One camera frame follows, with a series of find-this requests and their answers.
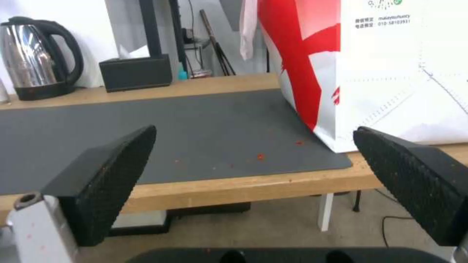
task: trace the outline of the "wooden desk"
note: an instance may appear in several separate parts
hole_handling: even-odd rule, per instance
[[[186,95],[228,93],[279,88],[273,74],[222,77],[180,82],[169,87],[106,93],[104,88],[83,89],[72,94],[34,102],[13,99],[0,110],[53,107],[86,103],[117,102]],[[446,153],[468,165],[468,144],[441,146]],[[341,191],[382,187],[359,153],[349,153],[353,166],[340,170],[262,175],[181,183],[135,186],[123,213],[220,205],[269,199],[301,197]],[[0,196],[0,222],[5,222],[13,202],[20,195]],[[332,195],[324,195],[319,223],[328,225]]]

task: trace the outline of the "black gripper pad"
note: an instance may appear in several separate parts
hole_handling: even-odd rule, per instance
[[[441,150],[359,127],[354,143],[377,178],[440,246],[468,228],[468,168]]]
[[[110,144],[83,152],[44,189],[55,196],[79,246],[107,236],[156,140],[156,128],[139,129]]]

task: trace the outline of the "white shopping bag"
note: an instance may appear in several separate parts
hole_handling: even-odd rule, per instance
[[[244,8],[255,4],[285,98],[333,151],[356,150],[361,125],[425,144],[468,141],[468,1],[245,0]],[[246,58],[255,23],[241,17]]]

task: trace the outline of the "tissue box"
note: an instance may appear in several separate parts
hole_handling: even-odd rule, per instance
[[[172,82],[169,56],[158,58],[113,58],[99,63],[107,92],[169,86]]]

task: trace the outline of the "electric kettle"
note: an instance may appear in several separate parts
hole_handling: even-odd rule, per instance
[[[75,65],[71,72],[53,35],[62,36],[72,51]],[[0,51],[22,101],[71,93],[83,72],[83,55],[76,39],[56,22],[10,18],[0,24]]]

